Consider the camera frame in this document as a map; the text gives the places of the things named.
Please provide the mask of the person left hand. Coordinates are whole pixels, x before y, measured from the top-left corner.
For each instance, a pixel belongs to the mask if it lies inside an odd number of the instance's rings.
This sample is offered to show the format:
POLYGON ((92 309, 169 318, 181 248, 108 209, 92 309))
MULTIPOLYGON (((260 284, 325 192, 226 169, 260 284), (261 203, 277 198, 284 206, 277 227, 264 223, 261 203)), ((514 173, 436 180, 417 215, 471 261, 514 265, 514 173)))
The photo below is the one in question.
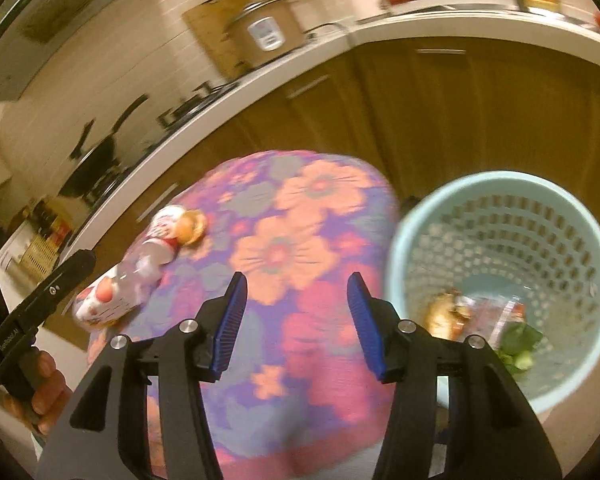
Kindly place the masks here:
POLYGON ((38 351, 36 357, 36 372, 40 384, 34 390, 30 405, 32 411, 38 415, 35 431, 47 437, 69 403, 72 390, 66 383, 65 375, 58 370, 54 358, 48 352, 38 351))

